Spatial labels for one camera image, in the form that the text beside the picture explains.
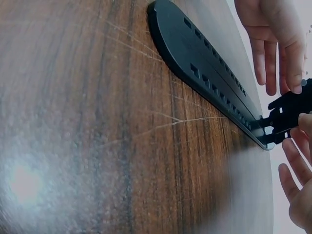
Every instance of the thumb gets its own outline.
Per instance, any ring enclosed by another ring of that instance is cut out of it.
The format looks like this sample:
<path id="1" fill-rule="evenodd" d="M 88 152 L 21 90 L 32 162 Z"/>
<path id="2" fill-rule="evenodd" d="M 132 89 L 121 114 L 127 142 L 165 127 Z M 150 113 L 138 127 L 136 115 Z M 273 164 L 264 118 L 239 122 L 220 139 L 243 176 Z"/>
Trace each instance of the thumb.
<path id="1" fill-rule="evenodd" d="M 262 0 L 261 9 L 287 59 L 286 83 L 296 94 L 302 92 L 306 36 L 292 0 Z"/>

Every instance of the black clip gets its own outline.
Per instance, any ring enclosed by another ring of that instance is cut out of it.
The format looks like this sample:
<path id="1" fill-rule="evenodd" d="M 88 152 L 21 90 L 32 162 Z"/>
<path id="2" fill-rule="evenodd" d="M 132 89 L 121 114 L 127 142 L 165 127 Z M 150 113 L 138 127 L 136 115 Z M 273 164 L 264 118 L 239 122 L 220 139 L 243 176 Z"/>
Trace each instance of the black clip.
<path id="1" fill-rule="evenodd" d="M 301 113 L 312 111 L 312 79 L 302 81 L 302 93 L 288 92 L 269 104 L 272 110 L 268 118 L 262 118 L 258 124 L 262 128 L 273 127 L 269 135 L 261 137 L 263 144 L 280 144 L 283 140 L 291 138 L 290 130 L 298 126 L 298 117 Z"/>

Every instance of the wooden surface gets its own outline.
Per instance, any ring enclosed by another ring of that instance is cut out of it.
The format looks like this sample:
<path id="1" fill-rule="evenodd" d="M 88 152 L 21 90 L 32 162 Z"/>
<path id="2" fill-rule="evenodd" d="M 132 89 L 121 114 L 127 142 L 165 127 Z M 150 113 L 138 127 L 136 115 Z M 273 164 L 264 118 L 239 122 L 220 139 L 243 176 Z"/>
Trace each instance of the wooden surface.
<path id="1" fill-rule="evenodd" d="M 0 0 L 0 227 L 271 234 L 269 154 L 158 55 L 146 0 Z M 226 1 L 176 0 L 259 107 Z"/>

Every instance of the finger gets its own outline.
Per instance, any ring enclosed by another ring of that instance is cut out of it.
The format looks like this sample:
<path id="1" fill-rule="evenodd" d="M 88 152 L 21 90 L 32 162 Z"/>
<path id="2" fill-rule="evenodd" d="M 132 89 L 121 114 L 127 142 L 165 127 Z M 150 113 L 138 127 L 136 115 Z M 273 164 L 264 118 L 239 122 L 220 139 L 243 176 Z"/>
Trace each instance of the finger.
<path id="1" fill-rule="evenodd" d="M 278 172 L 284 193 L 288 201 L 291 203 L 292 200 L 299 193 L 299 189 L 296 183 L 294 182 L 292 174 L 286 164 L 279 165 Z"/>
<path id="2" fill-rule="evenodd" d="M 266 88 L 270 96 L 276 94 L 276 48 L 277 44 L 275 42 L 264 42 Z"/>
<path id="3" fill-rule="evenodd" d="M 289 88 L 286 83 L 286 71 L 287 71 L 287 57 L 285 48 L 278 45 L 278 52 L 279 52 L 279 90 L 281 95 L 287 93 Z"/>
<path id="4" fill-rule="evenodd" d="M 308 61 L 308 44 L 306 43 L 306 50 L 304 52 L 304 60 L 303 60 L 303 67 L 302 67 L 302 71 L 303 71 L 303 77 L 306 75 L 306 64 Z"/>
<path id="5" fill-rule="evenodd" d="M 260 6 L 268 19 L 271 30 L 285 48 L 286 83 L 291 91 L 300 94 L 306 38 L 294 2 L 262 0 Z"/>
<path id="6" fill-rule="evenodd" d="M 299 128 L 293 128 L 291 130 L 291 136 L 298 146 L 301 153 L 308 160 L 309 164 L 311 164 L 311 156 L 310 156 L 310 148 L 309 148 L 309 138 L 308 136 L 301 131 Z"/>
<path id="7" fill-rule="evenodd" d="M 298 123 L 299 128 L 312 138 L 312 115 L 300 114 Z"/>
<path id="8" fill-rule="evenodd" d="M 250 44 L 253 52 L 255 77 L 259 85 L 264 85 L 266 82 L 264 41 L 250 38 Z"/>
<path id="9" fill-rule="evenodd" d="M 285 140 L 282 147 L 293 172 L 297 176 L 301 185 L 304 186 L 310 179 L 312 179 L 311 170 L 308 168 L 291 139 Z"/>

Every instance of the black plastic strip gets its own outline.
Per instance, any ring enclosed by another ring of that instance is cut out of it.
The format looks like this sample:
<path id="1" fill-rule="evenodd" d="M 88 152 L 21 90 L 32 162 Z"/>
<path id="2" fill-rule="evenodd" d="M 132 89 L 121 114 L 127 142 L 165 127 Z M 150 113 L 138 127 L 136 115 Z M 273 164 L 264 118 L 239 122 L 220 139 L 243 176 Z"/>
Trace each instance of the black plastic strip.
<path id="1" fill-rule="evenodd" d="M 222 57 L 191 20 L 171 1 L 148 7 L 157 50 L 171 71 L 251 137 L 269 150 L 259 125 L 261 114 Z"/>

